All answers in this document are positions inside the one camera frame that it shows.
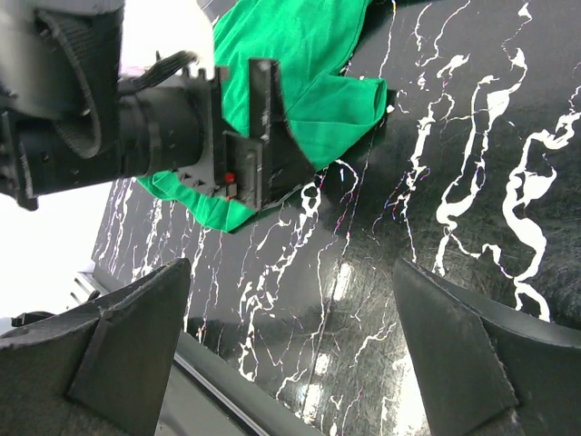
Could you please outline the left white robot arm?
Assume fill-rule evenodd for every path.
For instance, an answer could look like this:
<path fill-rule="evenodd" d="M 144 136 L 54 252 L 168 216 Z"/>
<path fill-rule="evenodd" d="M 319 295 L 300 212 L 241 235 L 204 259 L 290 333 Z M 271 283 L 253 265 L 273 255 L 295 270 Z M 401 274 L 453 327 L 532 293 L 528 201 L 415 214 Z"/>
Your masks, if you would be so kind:
<path fill-rule="evenodd" d="M 142 74 L 120 70 L 122 1 L 1 4 L 1 192 L 29 211 L 42 195 L 174 173 L 210 197 L 255 212 L 315 169 L 291 134 L 281 71 L 248 62 L 250 133 L 223 118 L 229 71 L 213 61 L 212 24 L 184 13 L 185 48 Z"/>

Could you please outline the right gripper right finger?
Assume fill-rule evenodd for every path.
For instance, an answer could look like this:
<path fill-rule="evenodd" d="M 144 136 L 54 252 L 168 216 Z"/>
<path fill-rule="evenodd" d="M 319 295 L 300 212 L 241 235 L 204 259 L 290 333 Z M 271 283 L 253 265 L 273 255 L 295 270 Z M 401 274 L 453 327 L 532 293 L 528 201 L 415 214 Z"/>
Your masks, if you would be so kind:
<path fill-rule="evenodd" d="M 577 435 L 580 332 L 405 259 L 397 310 L 434 435 Z"/>

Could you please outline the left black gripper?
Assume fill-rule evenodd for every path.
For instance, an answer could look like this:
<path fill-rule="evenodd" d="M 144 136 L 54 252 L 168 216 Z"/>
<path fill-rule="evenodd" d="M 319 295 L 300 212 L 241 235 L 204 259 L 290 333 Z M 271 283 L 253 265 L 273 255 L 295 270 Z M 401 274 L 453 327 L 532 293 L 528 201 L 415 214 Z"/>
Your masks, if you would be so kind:
<path fill-rule="evenodd" d="M 222 116 L 224 66 L 208 79 L 186 65 L 157 62 L 118 87 L 122 178 L 175 173 L 210 197 L 236 200 L 254 211 L 284 202 L 315 174 L 299 147 L 282 98 L 280 65 L 249 61 L 250 130 L 246 139 Z"/>

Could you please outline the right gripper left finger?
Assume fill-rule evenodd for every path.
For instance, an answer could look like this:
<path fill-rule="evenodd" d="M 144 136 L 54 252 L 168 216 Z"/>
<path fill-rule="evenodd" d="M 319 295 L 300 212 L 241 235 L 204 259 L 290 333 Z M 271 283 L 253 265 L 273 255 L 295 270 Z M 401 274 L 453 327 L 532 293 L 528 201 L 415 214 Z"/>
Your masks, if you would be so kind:
<path fill-rule="evenodd" d="M 153 435 L 191 283 L 178 259 L 1 336 L 4 435 Z"/>

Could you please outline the green t shirt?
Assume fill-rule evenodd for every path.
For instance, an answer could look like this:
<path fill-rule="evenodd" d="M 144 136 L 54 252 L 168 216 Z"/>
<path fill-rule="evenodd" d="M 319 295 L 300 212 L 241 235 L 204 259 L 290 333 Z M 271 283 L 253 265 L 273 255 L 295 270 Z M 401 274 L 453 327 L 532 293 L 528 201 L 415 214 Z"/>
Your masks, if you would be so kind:
<path fill-rule="evenodd" d="M 369 7 L 367 1 L 239 1 L 211 23 L 194 1 L 130 1 L 123 64 L 146 67 L 156 56 L 186 50 L 202 66 L 227 67 L 223 117 L 248 135 L 249 61 L 276 61 L 290 130 L 317 172 L 345 154 L 386 109 L 385 81 L 341 74 Z"/>

